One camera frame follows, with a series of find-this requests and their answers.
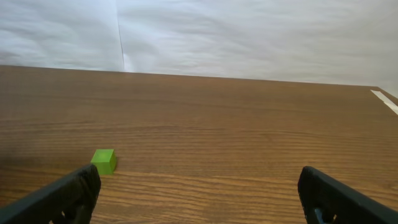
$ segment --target cube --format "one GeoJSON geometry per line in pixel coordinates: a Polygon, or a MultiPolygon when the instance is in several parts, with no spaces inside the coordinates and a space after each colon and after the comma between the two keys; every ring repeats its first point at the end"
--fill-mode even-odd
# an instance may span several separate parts
{"type": "Polygon", "coordinates": [[[91,160],[97,167],[99,175],[112,175],[116,167],[116,156],[113,149],[97,149],[91,160]]]}

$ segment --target brown wooden surface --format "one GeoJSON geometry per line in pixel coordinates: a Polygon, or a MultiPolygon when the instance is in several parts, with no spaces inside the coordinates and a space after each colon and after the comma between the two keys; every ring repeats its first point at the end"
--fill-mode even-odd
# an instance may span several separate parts
{"type": "Polygon", "coordinates": [[[92,223],[305,223],[305,165],[398,210],[398,116],[370,89],[3,66],[0,206],[115,149],[92,223]]]}

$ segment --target white backdrop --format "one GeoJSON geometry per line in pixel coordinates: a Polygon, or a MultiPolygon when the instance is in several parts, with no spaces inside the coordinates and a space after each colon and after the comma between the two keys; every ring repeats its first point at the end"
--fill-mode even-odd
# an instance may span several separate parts
{"type": "Polygon", "coordinates": [[[0,63],[374,85],[398,96],[395,21],[395,0],[2,0],[0,63]]]}

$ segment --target toy block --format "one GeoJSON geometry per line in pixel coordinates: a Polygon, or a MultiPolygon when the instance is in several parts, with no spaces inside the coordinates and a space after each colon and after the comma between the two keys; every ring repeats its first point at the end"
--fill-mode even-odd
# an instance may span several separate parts
{"type": "Polygon", "coordinates": [[[112,175],[116,167],[116,156],[113,149],[97,149],[91,160],[97,167],[99,175],[112,175]]]}

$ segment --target tabletop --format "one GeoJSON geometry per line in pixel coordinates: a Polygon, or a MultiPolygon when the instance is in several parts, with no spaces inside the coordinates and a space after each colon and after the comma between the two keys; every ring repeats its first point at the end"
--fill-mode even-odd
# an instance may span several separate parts
{"type": "Polygon", "coordinates": [[[371,90],[2,66],[0,206],[114,149],[91,223],[305,223],[303,166],[398,210],[398,116],[371,90]]]}

